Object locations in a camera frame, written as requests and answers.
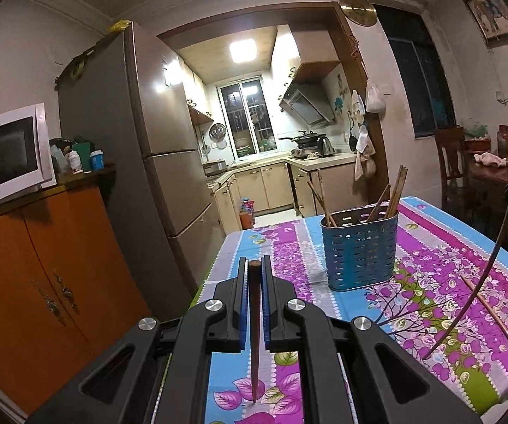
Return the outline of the dark wooden chair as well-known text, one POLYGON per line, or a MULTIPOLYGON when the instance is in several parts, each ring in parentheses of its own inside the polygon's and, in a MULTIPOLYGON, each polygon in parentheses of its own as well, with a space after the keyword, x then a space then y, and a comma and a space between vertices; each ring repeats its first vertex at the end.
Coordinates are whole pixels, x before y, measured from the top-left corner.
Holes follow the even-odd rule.
POLYGON ((465 155, 465 130, 461 126, 435 132, 442 184, 442 209, 465 221, 470 204, 469 177, 465 155))

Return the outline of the range hood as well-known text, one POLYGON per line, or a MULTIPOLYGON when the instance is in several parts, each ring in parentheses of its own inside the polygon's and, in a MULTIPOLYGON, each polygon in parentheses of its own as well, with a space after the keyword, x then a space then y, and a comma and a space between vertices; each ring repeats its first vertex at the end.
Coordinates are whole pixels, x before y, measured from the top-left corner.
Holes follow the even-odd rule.
POLYGON ((329 98, 320 83, 292 82, 283 94, 280 108, 309 127, 335 122, 329 98))

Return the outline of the white microwave oven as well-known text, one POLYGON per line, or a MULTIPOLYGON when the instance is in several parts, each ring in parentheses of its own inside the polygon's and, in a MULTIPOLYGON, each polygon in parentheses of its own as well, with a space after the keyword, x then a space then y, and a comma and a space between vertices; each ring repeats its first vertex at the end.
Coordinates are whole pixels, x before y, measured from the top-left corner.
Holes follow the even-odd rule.
POLYGON ((44 105, 0 114, 0 203, 55 185, 44 105))

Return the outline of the ceiling light panel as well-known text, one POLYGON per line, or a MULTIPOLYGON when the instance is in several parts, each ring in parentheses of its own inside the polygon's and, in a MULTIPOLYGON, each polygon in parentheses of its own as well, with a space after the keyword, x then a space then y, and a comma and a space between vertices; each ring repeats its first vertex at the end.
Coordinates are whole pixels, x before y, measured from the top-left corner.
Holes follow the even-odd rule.
POLYGON ((242 64, 257 58, 258 47, 254 39, 241 39, 230 43, 229 52, 232 62, 242 64))

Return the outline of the white red-label bottle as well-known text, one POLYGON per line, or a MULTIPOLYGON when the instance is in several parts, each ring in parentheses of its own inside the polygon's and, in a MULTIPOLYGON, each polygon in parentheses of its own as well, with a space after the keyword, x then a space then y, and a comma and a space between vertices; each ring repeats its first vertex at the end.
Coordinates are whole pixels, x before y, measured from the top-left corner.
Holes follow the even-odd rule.
POLYGON ((66 159, 73 174, 83 173, 82 160, 76 150, 69 151, 66 155, 66 159))

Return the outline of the cluttered wooden side table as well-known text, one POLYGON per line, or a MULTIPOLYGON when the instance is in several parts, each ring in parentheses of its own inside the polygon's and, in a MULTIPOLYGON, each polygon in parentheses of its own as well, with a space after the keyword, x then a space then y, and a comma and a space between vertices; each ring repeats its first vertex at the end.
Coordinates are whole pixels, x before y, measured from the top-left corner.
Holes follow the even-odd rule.
MULTIPOLYGON (((474 160, 481 151, 466 150, 472 224, 490 239, 497 239, 506 210, 508 166, 484 166, 474 160)), ((508 251, 508 232, 504 239, 508 251)))

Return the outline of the grey refrigerator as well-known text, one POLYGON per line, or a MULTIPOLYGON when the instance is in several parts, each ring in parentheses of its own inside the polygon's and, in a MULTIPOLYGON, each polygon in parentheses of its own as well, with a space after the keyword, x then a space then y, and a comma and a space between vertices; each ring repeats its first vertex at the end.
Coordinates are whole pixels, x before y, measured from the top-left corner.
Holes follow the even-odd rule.
POLYGON ((56 79, 64 137, 116 168, 107 213, 153 316, 186 313, 224 241, 176 53, 134 22, 74 58, 56 79))

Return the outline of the floral striped tablecloth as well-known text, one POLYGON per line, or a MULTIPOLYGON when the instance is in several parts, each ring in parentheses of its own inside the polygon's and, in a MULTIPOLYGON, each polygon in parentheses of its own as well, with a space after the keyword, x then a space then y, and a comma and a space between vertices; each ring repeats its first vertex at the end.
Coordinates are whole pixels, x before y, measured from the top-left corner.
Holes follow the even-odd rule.
MULTIPOLYGON (((416 197, 399 204, 395 270, 384 283, 346 292, 329 288, 320 218, 282 217, 228 235, 199 288, 209 300, 220 281, 234 278, 241 258, 269 255, 275 276, 291 281, 299 298, 330 317, 365 316, 377 323, 485 422, 508 401, 508 341, 476 299, 445 341, 422 356, 464 306, 485 268, 492 241, 416 197)), ((481 296, 508 327, 508 252, 501 251, 481 296)))

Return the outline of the orange wooden cabinet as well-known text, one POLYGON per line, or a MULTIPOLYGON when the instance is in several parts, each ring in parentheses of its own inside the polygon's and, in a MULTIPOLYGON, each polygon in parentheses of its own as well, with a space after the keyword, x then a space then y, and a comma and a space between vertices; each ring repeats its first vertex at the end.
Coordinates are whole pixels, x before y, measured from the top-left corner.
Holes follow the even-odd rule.
POLYGON ((0 206, 0 390, 33 412, 149 315, 106 212, 114 170, 0 206))

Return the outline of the dark window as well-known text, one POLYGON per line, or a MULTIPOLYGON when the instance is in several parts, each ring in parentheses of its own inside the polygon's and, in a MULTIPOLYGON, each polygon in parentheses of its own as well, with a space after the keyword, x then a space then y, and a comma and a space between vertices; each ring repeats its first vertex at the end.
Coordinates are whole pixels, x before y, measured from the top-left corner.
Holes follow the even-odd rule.
POLYGON ((399 68, 417 138, 456 125, 447 79, 433 39, 416 13, 375 7, 399 68))

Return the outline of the electric kettle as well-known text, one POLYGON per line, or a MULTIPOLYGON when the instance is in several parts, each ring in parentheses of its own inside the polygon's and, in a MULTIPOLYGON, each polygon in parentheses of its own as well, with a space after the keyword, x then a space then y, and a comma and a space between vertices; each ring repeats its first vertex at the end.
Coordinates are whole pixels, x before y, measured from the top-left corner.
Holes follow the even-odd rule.
POLYGON ((317 148, 320 156, 323 158, 332 157, 335 154, 334 147, 332 147, 332 144, 327 135, 318 136, 317 148))

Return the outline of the framed wall picture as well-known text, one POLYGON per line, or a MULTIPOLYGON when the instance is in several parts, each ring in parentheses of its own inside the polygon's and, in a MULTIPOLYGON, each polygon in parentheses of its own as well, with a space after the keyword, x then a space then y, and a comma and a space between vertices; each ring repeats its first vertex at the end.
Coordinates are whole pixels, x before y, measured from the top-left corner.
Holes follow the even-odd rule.
POLYGON ((508 6, 504 0, 464 0, 475 19, 486 47, 508 44, 508 6))

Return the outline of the beige kitchen base cabinets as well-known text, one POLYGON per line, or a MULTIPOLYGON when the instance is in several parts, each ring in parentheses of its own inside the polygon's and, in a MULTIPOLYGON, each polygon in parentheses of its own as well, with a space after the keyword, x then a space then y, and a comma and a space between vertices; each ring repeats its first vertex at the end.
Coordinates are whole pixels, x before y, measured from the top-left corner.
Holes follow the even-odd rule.
POLYGON ((325 196, 336 212, 367 203, 366 183, 355 180, 355 156, 296 159, 288 155, 256 160, 232 167, 208 181, 224 232, 243 229, 239 212, 244 199, 254 203, 254 215, 292 210, 298 216, 323 211, 314 194, 325 196))

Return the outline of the long wooden chopstick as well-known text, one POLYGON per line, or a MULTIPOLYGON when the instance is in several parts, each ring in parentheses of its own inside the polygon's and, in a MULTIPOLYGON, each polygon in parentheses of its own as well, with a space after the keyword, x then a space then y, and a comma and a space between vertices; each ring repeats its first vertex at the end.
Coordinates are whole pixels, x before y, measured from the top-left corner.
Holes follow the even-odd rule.
POLYGON ((497 240, 495 241, 494 247, 493 247, 491 254, 488 258, 488 262, 485 265, 485 269, 482 272, 481 277, 478 280, 478 283, 476 284, 474 289, 471 291, 469 297, 467 298, 464 306, 461 308, 458 315, 455 317, 454 320, 452 320, 452 323, 449 324, 449 326, 445 329, 445 331, 442 332, 442 337, 440 337, 435 342, 435 344, 422 356, 423 360, 428 359, 436 351, 436 349, 445 341, 445 339, 451 334, 451 332, 457 326, 457 324, 462 319, 462 317, 465 316, 466 312, 468 311, 470 306, 473 304, 473 301, 476 300, 476 297, 478 296, 486 279, 488 278, 490 271, 493 267, 493 264, 497 258, 497 255, 499 254, 499 251, 501 250, 505 235, 507 233, 507 228, 508 228, 508 208, 506 208, 503 223, 501 225, 499 234, 497 236, 497 240))

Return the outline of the blue perforated utensil holder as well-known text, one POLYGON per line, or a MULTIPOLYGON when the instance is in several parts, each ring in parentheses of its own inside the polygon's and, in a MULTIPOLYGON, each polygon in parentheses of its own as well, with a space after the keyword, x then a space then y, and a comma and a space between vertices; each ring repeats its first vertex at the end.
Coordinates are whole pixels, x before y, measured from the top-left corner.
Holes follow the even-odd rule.
POLYGON ((387 217, 380 206, 377 219, 368 221, 373 206, 338 211, 321 220, 325 271, 329 287, 348 291, 389 281, 395 269, 398 217, 387 217))

